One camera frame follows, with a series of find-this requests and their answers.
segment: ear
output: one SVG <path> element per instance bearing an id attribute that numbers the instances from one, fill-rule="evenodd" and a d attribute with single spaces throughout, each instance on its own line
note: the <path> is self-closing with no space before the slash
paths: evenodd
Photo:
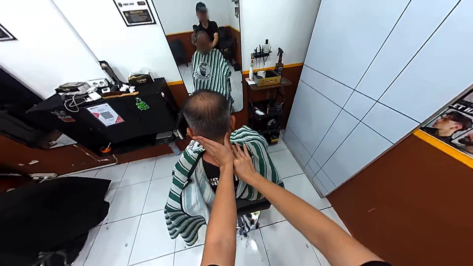
<path id="1" fill-rule="evenodd" d="M 194 137 L 194 132 L 192 132 L 192 129 L 190 127 L 187 128 L 187 134 L 189 135 L 190 138 Z"/>
<path id="2" fill-rule="evenodd" d="M 230 116 L 230 129 L 232 130 L 232 132 L 235 131 L 235 121 L 236 121 L 235 116 L 234 115 Z"/>

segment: green and white striped cape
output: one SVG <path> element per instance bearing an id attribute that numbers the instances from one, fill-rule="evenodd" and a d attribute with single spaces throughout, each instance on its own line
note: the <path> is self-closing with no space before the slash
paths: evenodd
<path id="1" fill-rule="evenodd" d="M 245 143 L 253 154 L 253 164 L 263 177 L 284 187 L 268 153 L 268 143 L 258 132 L 243 126 L 230 136 L 230 142 Z M 201 156 L 205 149 L 197 141 L 191 141 L 173 169 L 173 182 L 164 209 L 167 229 L 171 238 L 181 235 L 188 246 L 198 239 L 199 228 L 208 224 L 215 193 L 205 175 Z M 236 198 L 262 199 L 263 195 L 242 180 L 236 190 Z"/>
<path id="2" fill-rule="evenodd" d="M 195 51 L 192 56 L 192 80 L 195 90 L 210 89 L 216 91 L 228 100 L 230 112 L 233 113 L 233 103 L 231 92 L 230 67 L 222 53 L 217 49 L 206 55 Z"/>

